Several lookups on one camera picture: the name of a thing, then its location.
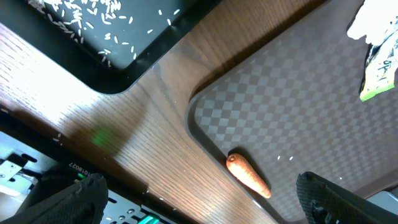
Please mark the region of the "orange carrot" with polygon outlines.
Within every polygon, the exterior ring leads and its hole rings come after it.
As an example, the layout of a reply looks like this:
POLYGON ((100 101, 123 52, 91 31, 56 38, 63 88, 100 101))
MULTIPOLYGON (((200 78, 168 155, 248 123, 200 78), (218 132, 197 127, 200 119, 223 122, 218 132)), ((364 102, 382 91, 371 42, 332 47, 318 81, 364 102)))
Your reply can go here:
POLYGON ((244 185, 264 198, 271 198, 271 190, 250 163, 240 154, 230 154, 226 160, 228 170, 244 185))

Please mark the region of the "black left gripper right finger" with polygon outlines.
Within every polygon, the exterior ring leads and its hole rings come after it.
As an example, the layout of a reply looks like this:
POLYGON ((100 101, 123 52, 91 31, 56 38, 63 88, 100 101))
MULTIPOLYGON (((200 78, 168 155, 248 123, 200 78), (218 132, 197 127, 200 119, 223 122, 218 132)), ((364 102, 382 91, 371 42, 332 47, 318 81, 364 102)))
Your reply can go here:
POLYGON ((309 223, 397 223, 397 215, 314 174, 297 177, 297 197, 309 223))

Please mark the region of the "foil wrapper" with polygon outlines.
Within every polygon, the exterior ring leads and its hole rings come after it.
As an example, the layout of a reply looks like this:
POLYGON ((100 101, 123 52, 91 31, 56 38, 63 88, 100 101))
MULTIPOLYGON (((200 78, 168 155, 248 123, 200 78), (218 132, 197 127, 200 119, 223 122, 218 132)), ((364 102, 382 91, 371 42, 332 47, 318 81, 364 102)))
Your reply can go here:
POLYGON ((359 95, 366 101, 379 93, 394 88, 397 70, 397 30, 380 45, 373 45, 365 63, 364 81, 359 95))

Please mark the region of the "white rice pile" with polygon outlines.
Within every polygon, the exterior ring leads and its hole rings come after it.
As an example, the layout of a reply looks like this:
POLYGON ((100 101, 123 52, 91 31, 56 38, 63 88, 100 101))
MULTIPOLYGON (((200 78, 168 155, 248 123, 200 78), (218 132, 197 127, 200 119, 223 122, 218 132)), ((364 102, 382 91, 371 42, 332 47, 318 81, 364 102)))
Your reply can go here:
POLYGON ((175 0, 29 0, 105 67, 124 69, 190 5, 175 0))

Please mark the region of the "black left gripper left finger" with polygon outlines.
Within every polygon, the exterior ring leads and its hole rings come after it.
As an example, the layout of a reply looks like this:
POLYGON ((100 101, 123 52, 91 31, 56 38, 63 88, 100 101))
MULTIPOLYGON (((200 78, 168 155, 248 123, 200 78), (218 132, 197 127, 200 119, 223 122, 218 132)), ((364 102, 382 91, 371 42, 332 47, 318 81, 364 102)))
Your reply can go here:
POLYGON ((80 181, 73 175, 48 175, 1 224, 99 224, 107 202, 108 187, 101 174, 80 181))

